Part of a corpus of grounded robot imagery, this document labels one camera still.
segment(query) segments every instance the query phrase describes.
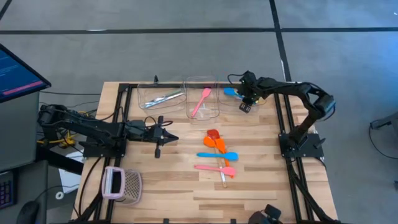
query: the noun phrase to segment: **monitor screen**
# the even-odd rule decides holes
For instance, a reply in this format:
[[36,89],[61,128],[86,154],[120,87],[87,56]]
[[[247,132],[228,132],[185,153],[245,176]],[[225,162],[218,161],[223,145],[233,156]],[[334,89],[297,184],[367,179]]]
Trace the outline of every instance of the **monitor screen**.
[[0,103],[50,86],[35,70],[0,46]]

